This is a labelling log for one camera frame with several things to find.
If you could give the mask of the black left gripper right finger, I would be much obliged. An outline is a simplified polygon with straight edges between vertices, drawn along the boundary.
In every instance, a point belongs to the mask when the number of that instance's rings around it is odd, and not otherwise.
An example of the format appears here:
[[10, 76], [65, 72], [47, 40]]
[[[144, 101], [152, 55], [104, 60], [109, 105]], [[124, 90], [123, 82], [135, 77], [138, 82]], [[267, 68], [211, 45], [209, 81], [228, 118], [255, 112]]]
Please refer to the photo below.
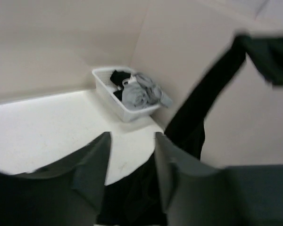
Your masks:
[[155, 134], [155, 162], [170, 226], [283, 226], [283, 165], [218, 169]]

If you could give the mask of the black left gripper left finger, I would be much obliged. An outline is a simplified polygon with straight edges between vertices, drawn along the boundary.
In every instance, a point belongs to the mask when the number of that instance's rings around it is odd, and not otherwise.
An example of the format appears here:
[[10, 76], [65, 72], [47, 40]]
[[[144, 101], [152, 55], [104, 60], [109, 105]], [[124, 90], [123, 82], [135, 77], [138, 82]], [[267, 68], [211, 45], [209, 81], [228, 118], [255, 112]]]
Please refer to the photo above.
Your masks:
[[92, 226], [100, 212], [111, 149], [104, 132], [31, 173], [0, 172], [0, 226]]

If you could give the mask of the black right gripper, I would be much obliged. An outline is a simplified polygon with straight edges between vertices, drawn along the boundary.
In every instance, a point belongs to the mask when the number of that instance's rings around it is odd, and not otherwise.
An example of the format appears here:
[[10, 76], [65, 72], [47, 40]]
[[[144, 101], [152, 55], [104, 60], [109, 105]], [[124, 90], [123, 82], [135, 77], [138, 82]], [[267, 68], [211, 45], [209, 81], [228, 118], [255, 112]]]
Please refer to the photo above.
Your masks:
[[283, 86], [283, 34], [238, 33], [235, 39], [268, 83]]

